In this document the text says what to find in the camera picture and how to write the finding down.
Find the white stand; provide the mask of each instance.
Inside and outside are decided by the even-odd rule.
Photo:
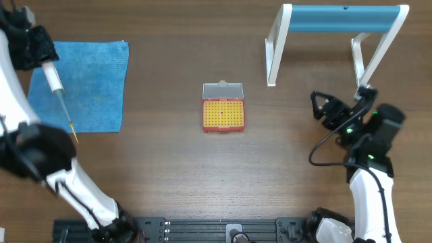
[[[356,71],[357,88],[359,86],[367,86],[369,78],[377,68],[379,62],[388,50],[390,44],[399,32],[400,27],[405,21],[410,7],[408,5],[400,5],[400,12],[390,28],[390,31],[384,33],[381,41],[378,44],[377,50],[373,55],[371,62],[366,68],[363,65],[362,51],[360,43],[371,33],[360,33],[356,38],[351,40],[352,56],[354,59],[354,69]],[[265,58],[267,68],[267,86],[276,86],[277,72],[284,51],[286,36],[290,27],[292,13],[292,4],[283,4],[279,13],[277,13],[273,26],[270,29],[269,36],[265,39]]]

